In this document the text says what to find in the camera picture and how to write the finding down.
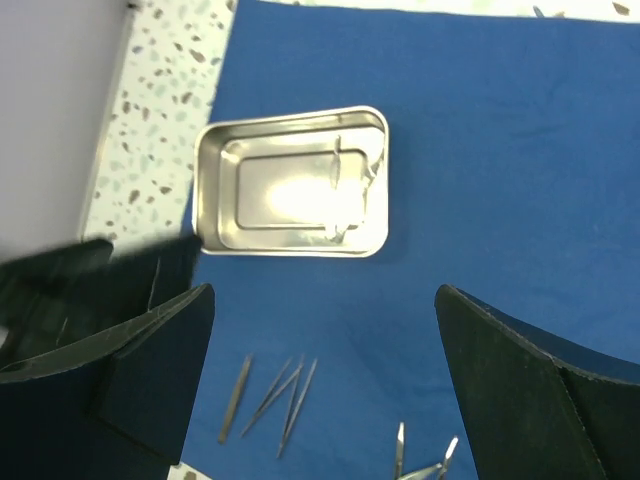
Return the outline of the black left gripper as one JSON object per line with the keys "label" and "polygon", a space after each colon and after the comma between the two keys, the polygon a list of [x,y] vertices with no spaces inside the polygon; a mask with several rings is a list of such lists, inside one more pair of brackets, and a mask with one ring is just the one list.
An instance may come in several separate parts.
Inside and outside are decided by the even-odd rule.
{"label": "black left gripper", "polygon": [[[195,235],[139,246],[112,262],[116,299],[144,313],[190,288],[201,250]],[[68,326],[69,287],[105,265],[111,242],[94,239],[1,264],[1,363],[10,365],[59,346]]]}

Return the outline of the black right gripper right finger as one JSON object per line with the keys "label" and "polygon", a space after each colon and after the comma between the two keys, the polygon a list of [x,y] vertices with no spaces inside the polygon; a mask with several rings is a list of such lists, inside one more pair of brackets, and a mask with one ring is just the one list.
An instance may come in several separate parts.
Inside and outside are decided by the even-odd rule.
{"label": "black right gripper right finger", "polygon": [[638,364],[451,285],[434,306],[479,478],[638,478]]}

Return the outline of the stainless steel tray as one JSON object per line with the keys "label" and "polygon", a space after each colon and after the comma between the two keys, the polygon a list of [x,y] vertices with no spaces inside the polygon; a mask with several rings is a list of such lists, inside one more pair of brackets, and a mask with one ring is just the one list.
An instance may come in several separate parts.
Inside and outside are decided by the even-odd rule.
{"label": "stainless steel tray", "polygon": [[191,207],[203,252],[373,255],[389,232],[389,146],[388,122],[369,106],[208,125]]}

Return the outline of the thin steel forceps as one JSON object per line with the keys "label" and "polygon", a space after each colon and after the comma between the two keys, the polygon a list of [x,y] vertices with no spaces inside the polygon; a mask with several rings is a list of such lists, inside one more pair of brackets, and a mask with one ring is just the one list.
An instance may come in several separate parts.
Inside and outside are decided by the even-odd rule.
{"label": "thin steel forceps", "polygon": [[290,405],[289,405],[289,411],[288,411],[288,416],[287,419],[285,421],[284,424],[284,430],[283,430],[283,434],[281,436],[281,440],[279,443],[279,447],[278,447],[278,452],[277,452],[277,458],[280,458],[285,447],[287,444],[287,441],[290,437],[290,434],[293,430],[295,421],[298,417],[298,414],[302,408],[303,402],[305,400],[306,394],[309,390],[313,375],[315,373],[316,367],[317,367],[317,362],[318,359],[315,358],[311,364],[311,367],[309,369],[309,372],[307,374],[306,380],[304,382],[304,385],[302,387],[301,391],[297,390],[297,385],[294,385],[294,390],[292,392],[292,396],[290,399]]}
{"label": "thin steel forceps", "polygon": [[255,410],[255,412],[252,414],[249,422],[241,431],[240,433],[241,437],[243,437],[252,428],[252,426],[257,422],[257,420],[261,417],[261,415],[284,392],[284,390],[289,386],[289,384],[298,378],[299,373],[302,367],[304,366],[304,358],[300,359],[299,365],[291,371],[291,374],[286,379],[284,379],[284,375],[287,373],[291,362],[292,362],[292,358],[289,358],[284,363],[284,365],[276,375],[275,379],[271,382],[263,399],[261,400],[261,403]]}

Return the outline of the wide steel tweezers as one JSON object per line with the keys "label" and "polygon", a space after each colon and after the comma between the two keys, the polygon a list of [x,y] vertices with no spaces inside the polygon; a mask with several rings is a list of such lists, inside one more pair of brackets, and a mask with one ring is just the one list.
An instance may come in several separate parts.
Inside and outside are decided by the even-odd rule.
{"label": "wide steel tweezers", "polygon": [[229,436],[238,405],[244,393],[244,389],[249,376],[252,360],[253,360],[252,354],[249,354],[246,356],[246,358],[244,359],[241,371],[239,373],[239,376],[232,390],[231,397],[223,418],[223,424],[217,438],[218,443],[221,445],[223,445],[226,442]]}

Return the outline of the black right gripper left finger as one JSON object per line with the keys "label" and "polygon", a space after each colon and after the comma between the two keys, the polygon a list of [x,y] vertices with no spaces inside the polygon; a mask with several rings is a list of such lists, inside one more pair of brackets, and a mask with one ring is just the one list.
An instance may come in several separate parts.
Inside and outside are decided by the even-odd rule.
{"label": "black right gripper left finger", "polygon": [[179,463],[215,293],[152,310],[1,371],[4,479],[164,479]]}

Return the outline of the steel hemostat clamp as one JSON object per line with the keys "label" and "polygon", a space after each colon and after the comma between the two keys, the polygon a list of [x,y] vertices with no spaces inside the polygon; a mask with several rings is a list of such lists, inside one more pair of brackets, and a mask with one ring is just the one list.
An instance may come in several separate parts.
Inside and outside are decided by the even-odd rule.
{"label": "steel hemostat clamp", "polygon": [[396,436],[393,479],[398,480],[402,476],[405,446],[405,423],[400,422]]}

